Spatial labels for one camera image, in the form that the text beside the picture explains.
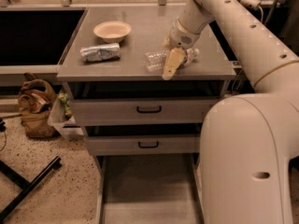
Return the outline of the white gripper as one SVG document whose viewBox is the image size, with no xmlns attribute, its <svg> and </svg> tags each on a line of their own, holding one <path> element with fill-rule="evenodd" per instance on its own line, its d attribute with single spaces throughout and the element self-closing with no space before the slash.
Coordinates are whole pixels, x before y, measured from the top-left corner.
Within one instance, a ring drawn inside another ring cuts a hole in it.
<svg viewBox="0 0 299 224">
<path fill-rule="evenodd" d="M 200 37 L 199 34 L 193 34 L 186 30 L 179 19 L 173 22 L 168 36 L 164 39 L 163 47 L 165 49 L 171 49 L 171 46 L 175 48 L 171 49 L 166 56 L 162 75 L 164 80 L 170 80 L 173 77 L 177 69 L 186 60 L 184 49 L 190 49 Z"/>
</svg>

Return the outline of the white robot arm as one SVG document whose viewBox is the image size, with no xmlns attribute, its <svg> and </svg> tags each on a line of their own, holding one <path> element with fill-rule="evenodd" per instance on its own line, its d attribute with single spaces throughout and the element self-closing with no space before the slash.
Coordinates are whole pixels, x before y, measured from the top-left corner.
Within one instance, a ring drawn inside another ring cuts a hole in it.
<svg viewBox="0 0 299 224">
<path fill-rule="evenodd" d="M 169 33 L 188 48 L 215 21 L 254 89 L 216 103 L 200 135 L 205 224 L 292 224 L 289 163 L 299 156 L 297 55 L 237 0 L 189 0 Z"/>
</svg>

